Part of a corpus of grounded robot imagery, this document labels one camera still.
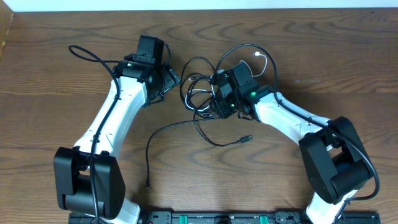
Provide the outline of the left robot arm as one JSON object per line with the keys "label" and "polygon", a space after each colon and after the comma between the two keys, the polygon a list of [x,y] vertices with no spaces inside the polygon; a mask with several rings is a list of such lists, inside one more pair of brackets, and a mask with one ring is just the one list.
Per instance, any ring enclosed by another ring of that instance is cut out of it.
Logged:
{"label": "left robot arm", "polygon": [[58,206],[84,214],[87,223],[137,223],[138,204],[126,198],[119,168],[121,148],[132,121],[141,108],[160,103],[180,79],[163,60],[170,54],[163,40],[142,35],[136,52],[114,61],[69,45],[69,51],[87,54],[85,60],[101,64],[111,75],[108,95],[94,121],[72,148],[60,147],[53,167]]}

